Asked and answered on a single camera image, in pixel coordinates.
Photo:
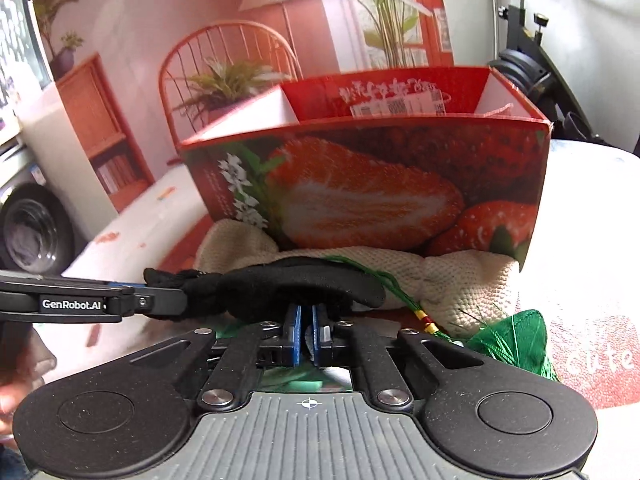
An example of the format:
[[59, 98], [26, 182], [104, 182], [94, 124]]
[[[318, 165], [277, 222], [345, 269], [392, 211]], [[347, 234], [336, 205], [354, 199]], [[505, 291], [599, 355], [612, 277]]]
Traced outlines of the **person's left hand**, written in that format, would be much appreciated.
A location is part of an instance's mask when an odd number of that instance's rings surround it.
[[29, 327], [17, 362], [1, 378], [1, 443], [16, 448], [13, 437], [13, 416], [21, 402], [44, 384], [43, 376], [54, 370], [58, 361], [43, 343], [39, 334]]

